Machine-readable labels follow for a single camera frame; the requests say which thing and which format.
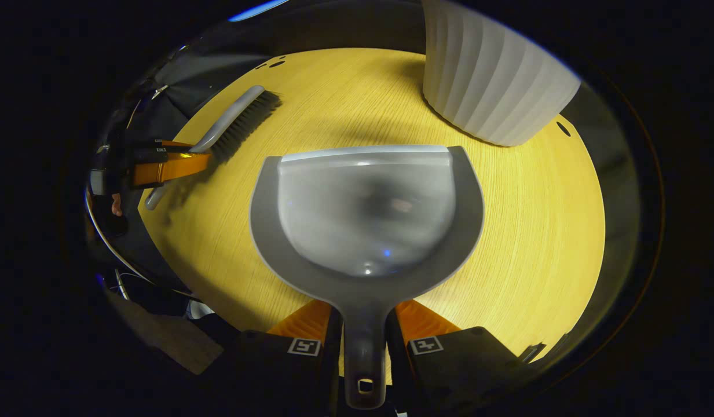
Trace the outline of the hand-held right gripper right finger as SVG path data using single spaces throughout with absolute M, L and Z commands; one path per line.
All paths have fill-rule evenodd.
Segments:
M 386 338 L 399 416 L 503 416 L 503 401 L 532 376 L 489 330 L 461 330 L 417 301 L 389 313 Z

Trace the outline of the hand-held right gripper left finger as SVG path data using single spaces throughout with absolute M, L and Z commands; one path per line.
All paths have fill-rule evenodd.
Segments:
M 243 331 L 221 358 L 229 392 L 253 416 L 334 416 L 340 342 L 341 315 L 323 301 Z

